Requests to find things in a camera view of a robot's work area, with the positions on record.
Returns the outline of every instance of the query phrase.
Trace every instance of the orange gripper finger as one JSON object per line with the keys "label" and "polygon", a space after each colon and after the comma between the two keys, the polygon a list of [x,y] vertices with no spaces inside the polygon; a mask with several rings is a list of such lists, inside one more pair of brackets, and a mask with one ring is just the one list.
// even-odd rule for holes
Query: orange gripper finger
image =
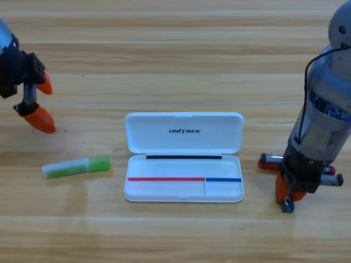
{"label": "orange gripper finger", "polygon": [[[285,199],[285,197],[289,193],[289,184],[284,181],[283,177],[281,176],[281,173],[279,171],[278,176],[275,179],[275,199],[277,202],[281,202]],[[300,201],[307,192],[292,192],[292,200],[295,201]]]}
{"label": "orange gripper finger", "polygon": [[37,110],[27,116],[21,116],[29,122],[34,128],[45,133],[54,133],[56,131],[53,117],[44,108],[38,106]]}
{"label": "orange gripper finger", "polygon": [[44,76],[45,76],[45,82],[42,84],[37,84],[37,89],[40,90],[42,93],[52,94],[53,87],[51,86],[50,77],[46,73]]}

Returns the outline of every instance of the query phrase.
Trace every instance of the table surface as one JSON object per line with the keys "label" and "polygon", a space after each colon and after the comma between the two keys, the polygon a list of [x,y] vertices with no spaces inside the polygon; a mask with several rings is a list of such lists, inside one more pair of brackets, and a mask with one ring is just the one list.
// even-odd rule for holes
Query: table surface
{"label": "table surface", "polygon": [[[303,72],[329,43],[344,0],[0,0],[0,13],[50,74],[38,93],[57,131],[31,128],[0,102],[0,261],[350,262],[351,144],[342,187],[321,186],[283,214],[276,173],[302,107]],[[132,203],[123,196],[124,117],[234,111],[245,118],[244,199]],[[110,155],[108,172],[45,180],[41,166]]]}

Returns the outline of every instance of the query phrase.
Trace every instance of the metal robot arm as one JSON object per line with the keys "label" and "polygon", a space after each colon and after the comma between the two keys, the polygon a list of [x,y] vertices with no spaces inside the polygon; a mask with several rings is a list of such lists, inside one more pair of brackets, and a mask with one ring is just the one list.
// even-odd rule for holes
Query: metal robot arm
{"label": "metal robot arm", "polygon": [[24,97],[14,106],[17,113],[34,128],[45,133],[56,131],[53,117],[36,102],[36,90],[52,93],[45,66],[34,54],[19,50],[19,41],[0,19],[0,96],[4,99],[17,94],[17,86],[24,84]]}
{"label": "metal robot arm", "polygon": [[260,167],[279,170],[276,200],[283,212],[293,212],[293,202],[321,184],[343,183],[330,165],[351,133],[351,1],[335,12],[329,40],[306,74],[304,107],[284,156],[262,154],[259,160]]}

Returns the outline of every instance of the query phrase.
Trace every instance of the black line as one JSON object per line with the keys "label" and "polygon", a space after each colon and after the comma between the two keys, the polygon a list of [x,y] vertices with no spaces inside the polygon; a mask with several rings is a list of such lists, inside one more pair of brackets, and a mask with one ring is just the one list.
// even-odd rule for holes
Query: black line
{"label": "black line", "polygon": [[315,62],[316,60],[323,58],[326,55],[329,55],[331,53],[334,52],[338,52],[338,51],[343,51],[343,50],[347,50],[351,48],[350,46],[346,46],[346,47],[341,47],[341,48],[335,48],[335,49],[331,49],[325,53],[320,54],[319,56],[316,56],[314,59],[312,59],[310,62],[308,62],[306,68],[305,68],[305,75],[304,75],[304,101],[303,101],[303,110],[302,110],[302,115],[301,115],[301,121],[300,121],[300,128],[298,131],[298,137],[297,137],[297,144],[301,144],[301,131],[302,131],[302,125],[303,125],[303,121],[305,119],[305,114],[306,114],[306,106],[307,106],[307,85],[308,85],[308,68],[309,66]]}
{"label": "black line", "polygon": [[147,155],[146,159],[222,159],[221,155]]}

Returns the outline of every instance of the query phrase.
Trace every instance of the glue stick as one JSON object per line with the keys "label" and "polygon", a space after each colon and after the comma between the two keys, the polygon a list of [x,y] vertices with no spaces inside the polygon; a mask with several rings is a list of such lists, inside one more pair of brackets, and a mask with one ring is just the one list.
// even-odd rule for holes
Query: glue stick
{"label": "glue stick", "polygon": [[52,179],[91,171],[109,170],[110,167],[109,157],[99,156],[48,164],[42,167],[42,173],[46,179]]}

